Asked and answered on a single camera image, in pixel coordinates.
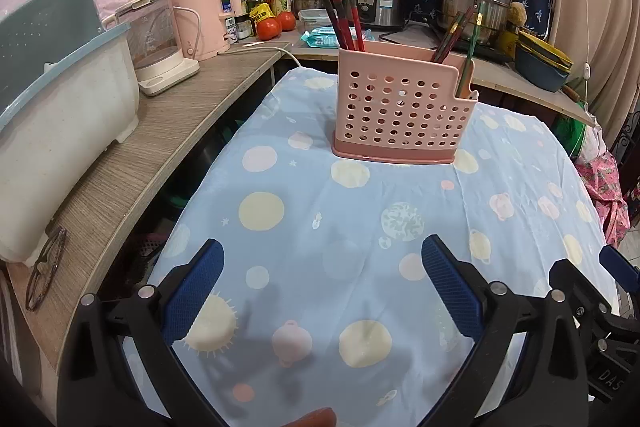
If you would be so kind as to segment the left hand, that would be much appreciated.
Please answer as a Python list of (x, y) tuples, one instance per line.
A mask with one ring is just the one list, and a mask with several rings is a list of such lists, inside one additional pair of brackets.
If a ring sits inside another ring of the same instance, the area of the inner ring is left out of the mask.
[(335, 427), (337, 417), (330, 407), (312, 411), (296, 421), (291, 421), (283, 427)]

